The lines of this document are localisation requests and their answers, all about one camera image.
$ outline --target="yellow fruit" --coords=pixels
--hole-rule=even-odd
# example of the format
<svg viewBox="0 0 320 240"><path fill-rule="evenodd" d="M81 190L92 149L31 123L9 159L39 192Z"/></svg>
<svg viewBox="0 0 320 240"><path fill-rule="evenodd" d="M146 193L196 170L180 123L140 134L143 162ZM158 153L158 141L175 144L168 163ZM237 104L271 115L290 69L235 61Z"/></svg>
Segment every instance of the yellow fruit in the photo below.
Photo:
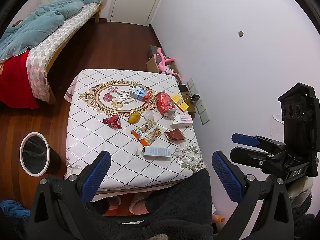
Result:
<svg viewBox="0 0 320 240"><path fill-rule="evenodd" d="M128 122L133 124L136 123L140 119L140 114L139 112L134 112L129 118Z"/></svg>

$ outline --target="screw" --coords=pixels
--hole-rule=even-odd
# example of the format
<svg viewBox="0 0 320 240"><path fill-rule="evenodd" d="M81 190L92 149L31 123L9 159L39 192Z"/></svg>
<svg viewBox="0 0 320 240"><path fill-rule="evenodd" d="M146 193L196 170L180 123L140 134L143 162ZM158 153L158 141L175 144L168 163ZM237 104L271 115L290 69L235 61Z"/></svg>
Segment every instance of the screw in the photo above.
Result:
<svg viewBox="0 0 320 240"><path fill-rule="evenodd" d="M47 183L47 179L41 179L41 180L40 180L40 184L41 184L41 185L44 185L44 184L46 184L46 183Z"/></svg>
<svg viewBox="0 0 320 240"><path fill-rule="evenodd" d="M277 179L277 182L278 182L278 184L280 184L280 185L281 185L281 184L283 184L283 179L278 178L278 179Z"/></svg>
<svg viewBox="0 0 320 240"><path fill-rule="evenodd" d="M251 175L251 174L247 175L247 180L248 181L253 181L254 179L255 179L255 177L253 175Z"/></svg>
<svg viewBox="0 0 320 240"><path fill-rule="evenodd" d="M78 176L77 176L76 174L72 174L72 175L69 176L68 179L69 179L70 181L74 181L74 180L77 179L77 177L78 177Z"/></svg>

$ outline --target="orange packaging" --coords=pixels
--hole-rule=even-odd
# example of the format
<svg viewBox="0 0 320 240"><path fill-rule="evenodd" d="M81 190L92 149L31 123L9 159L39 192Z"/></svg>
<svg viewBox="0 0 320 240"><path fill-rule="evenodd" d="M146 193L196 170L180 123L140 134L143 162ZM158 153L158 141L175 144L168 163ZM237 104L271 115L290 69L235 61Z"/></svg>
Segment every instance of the orange packaging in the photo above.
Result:
<svg viewBox="0 0 320 240"><path fill-rule="evenodd" d="M161 135L161 129L155 121L149 120L139 128L132 130L131 133L143 146L149 146Z"/></svg>

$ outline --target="coca-cola can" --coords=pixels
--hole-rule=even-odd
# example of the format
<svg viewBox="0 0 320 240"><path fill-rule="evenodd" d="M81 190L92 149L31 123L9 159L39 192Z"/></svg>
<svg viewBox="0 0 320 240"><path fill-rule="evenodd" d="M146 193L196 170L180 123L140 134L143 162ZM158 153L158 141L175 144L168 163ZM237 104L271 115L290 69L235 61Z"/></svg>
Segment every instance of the coca-cola can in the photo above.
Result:
<svg viewBox="0 0 320 240"><path fill-rule="evenodd" d="M164 116L172 115L176 112L177 108L172 101L171 97L166 92L160 92L156 95L157 108L160 114Z"/></svg>

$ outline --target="snack bag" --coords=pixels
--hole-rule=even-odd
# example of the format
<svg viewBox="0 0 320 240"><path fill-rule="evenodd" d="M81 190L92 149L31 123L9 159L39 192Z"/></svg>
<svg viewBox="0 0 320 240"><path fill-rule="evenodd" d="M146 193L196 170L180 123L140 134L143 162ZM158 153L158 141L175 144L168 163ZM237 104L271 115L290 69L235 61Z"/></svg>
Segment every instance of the snack bag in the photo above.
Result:
<svg viewBox="0 0 320 240"><path fill-rule="evenodd" d="M109 125L113 129L122 128L120 123L120 118L118 115L115 115L110 118L103 119L103 123Z"/></svg>
<svg viewBox="0 0 320 240"><path fill-rule="evenodd" d="M155 121L149 120L139 128L131 131L131 133L143 146L149 146L161 135L161 129Z"/></svg>
<svg viewBox="0 0 320 240"><path fill-rule="evenodd" d="M171 132L166 132L165 136L169 141L181 141L186 139L186 137L179 129L175 129Z"/></svg>

